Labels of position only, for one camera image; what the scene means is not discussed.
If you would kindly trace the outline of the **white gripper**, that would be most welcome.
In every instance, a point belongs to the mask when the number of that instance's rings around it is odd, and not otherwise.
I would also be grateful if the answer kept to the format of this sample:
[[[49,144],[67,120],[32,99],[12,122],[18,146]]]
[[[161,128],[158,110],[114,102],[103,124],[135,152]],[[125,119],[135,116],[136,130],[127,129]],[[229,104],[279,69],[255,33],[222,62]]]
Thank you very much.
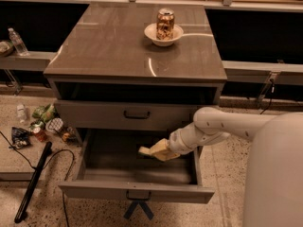
[[[150,148],[151,154],[166,162],[179,157],[179,154],[186,155],[197,147],[209,146],[220,143],[230,136],[228,132],[200,129],[194,123],[172,132],[169,140],[161,139]]]

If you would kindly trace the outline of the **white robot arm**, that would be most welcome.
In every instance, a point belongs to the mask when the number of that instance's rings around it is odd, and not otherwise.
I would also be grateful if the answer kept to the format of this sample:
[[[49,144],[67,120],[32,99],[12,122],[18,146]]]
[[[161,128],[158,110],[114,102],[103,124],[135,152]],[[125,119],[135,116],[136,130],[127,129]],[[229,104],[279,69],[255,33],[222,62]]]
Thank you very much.
[[[167,161],[228,135],[250,140],[243,227],[303,227],[303,113],[224,113],[204,107],[150,149]]]

